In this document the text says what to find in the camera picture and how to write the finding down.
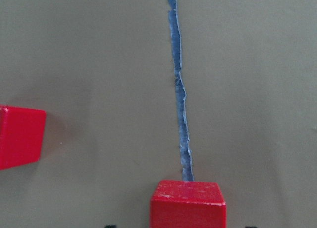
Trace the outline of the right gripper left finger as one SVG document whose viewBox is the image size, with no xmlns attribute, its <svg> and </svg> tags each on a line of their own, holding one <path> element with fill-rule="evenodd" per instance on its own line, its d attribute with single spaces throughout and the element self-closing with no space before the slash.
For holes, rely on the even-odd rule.
<svg viewBox="0 0 317 228">
<path fill-rule="evenodd" d="M 116 228 L 116 225 L 115 224 L 108 224 L 108 225 L 105 225 L 104 228 Z"/>
</svg>

